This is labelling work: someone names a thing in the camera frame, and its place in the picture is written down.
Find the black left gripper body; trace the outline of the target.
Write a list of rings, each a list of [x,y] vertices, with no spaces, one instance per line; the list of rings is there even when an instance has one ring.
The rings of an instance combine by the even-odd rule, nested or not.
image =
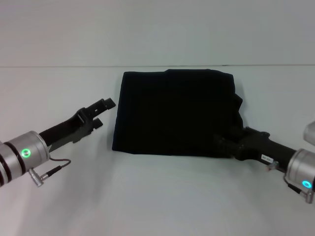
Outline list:
[[[78,110],[68,120],[39,133],[50,152],[68,143],[77,143],[94,129],[95,113],[88,108]]]

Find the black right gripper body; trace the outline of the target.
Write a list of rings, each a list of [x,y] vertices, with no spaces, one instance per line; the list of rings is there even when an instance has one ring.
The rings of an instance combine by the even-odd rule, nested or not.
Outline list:
[[[256,160],[265,165],[278,162],[277,170],[287,170],[296,150],[269,139],[270,134],[246,127],[237,143],[235,158],[240,161]]]

